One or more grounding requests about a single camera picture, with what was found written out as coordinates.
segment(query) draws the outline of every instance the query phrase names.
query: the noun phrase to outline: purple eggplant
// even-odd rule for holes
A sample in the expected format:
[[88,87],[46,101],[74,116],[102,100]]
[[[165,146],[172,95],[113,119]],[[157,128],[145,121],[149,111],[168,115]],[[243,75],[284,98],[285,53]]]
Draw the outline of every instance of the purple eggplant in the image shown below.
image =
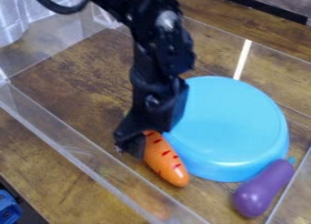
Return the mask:
[[260,216],[293,176],[293,166],[285,159],[276,160],[263,172],[237,188],[233,205],[247,218]]

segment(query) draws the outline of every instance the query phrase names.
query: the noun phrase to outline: black cable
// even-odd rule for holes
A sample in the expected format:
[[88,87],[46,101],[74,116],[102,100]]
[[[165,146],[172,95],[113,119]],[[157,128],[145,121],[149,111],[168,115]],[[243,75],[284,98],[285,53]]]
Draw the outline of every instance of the black cable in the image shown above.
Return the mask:
[[36,0],[48,10],[60,14],[60,15],[70,15],[84,9],[88,4],[88,0],[82,0],[81,3],[73,6],[58,5],[50,0]]

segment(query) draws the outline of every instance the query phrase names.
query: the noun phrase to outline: blue object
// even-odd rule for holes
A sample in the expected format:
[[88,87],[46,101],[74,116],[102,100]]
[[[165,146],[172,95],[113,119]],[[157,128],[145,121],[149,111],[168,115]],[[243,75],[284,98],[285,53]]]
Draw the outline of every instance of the blue object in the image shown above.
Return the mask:
[[201,76],[187,79],[187,84],[183,118],[164,138],[191,174],[244,181],[287,154],[283,113],[257,88],[231,78]]
[[9,193],[0,190],[0,223],[13,224],[21,216],[20,206]]

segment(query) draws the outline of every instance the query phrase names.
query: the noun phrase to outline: orange carrot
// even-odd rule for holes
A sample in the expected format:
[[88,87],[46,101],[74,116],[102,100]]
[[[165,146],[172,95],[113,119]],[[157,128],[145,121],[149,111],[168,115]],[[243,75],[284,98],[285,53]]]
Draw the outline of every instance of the orange carrot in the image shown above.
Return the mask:
[[157,175],[176,187],[188,184],[189,176],[173,148],[155,131],[144,131],[145,149],[143,160]]

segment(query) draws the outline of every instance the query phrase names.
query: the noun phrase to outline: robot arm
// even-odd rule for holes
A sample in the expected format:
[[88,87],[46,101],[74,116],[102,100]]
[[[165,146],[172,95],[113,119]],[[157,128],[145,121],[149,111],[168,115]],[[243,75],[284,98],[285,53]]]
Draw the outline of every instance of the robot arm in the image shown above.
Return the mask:
[[[65,7],[37,1],[58,14],[77,12],[86,4]],[[141,158],[143,131],[169,131],[183,116],[188,85],[179,74],[193,67],[193,43],[176,0],[89,1],[128,27],[133,37],[132,108],[114,131],[114,142],[121,152]]]

